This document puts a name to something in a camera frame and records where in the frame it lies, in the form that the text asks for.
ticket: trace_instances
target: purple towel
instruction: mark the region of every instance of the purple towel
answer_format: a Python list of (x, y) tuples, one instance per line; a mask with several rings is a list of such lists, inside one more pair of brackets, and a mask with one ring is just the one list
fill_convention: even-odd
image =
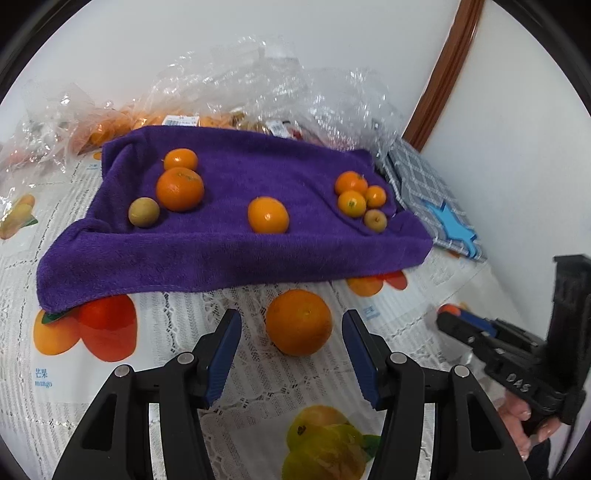
[[(203, 201), (186, 213), (162, 208), (152, 228), (132, 226), (129, 205), (137, 197), (155, 199), (162, 158), (183, 147), (199, 156)], [(432, 246), (410, 212), (398, 213), (377, 234), (338, 210), (334, 184), (346, 170), (387, 188), (367, 151), (343, 153), (250, 132), (145, 127), (106, 145), (102, 165), (103, 183), (86, 217), (39, 263), (37, 294), (50, 313), (122, 293), (390, 273), (422, 263)], [(287, 233), (251, 231), (246, 212), (258, 196), (283, 202)], [(391, 198), (382, 210), (395, 212)]]

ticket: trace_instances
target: gray checkered cloth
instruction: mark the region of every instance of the gray checkered cloth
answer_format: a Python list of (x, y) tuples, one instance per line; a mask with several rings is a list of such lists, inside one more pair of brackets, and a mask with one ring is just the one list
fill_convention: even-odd
[(397, 138), (376, 161), (398, 203), (417, 215), (433, 244), (474, 260), (486, 260), (476, 232), (454, 194), (419, 153)]

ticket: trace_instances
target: barcode sticker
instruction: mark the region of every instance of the barcode sticker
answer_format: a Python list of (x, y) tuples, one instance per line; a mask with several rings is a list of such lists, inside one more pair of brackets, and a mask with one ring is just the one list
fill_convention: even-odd
[(293, 138), (281, 120), (269, 120), (267, 122), (267, 128), (271, 130), (273, 137)]
[(173, 127), (196, 127), (198, 122), (198, 116), (167, 115), (162, 124)]

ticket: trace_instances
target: mandarin orange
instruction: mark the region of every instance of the mandarin orange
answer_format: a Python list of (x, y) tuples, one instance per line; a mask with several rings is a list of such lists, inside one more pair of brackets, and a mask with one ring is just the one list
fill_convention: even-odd
[(156, 183), (158, 201), (173, 212), (195, 208), (204, 194), (203, 180), (188, 168), (173, 167), (166, 170)]

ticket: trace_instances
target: printed fruit pattern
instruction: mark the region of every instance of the printed fruit pattern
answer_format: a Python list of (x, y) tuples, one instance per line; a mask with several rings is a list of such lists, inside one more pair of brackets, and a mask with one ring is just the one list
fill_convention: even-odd
[(35, 197), (30, 193), (20, 197), (4, 220), (0, 221), (0, 239), (8, 240), (21, 228), (38, 223), (37, 219), (33, 217), (34, 206)]
[(135, 351), (138, 322), (127, 295), (93, 300), (43, 324), (41, 310), (33, 326), (35, 348), (43, 355), (67, 352), (78, 340), (103, 362), (119, 362)]
[(360, 297), (372, 297), (382, 290), (384, 281), (396, 290), (408, 287), (408, 280), (402, 271), (372, 277), (348, 278), (347, 285)]
[(315, 405), (294, 419), (287, 444), (282, 480), (359, 480), (379, 436), (363, 435), (337, 409)]

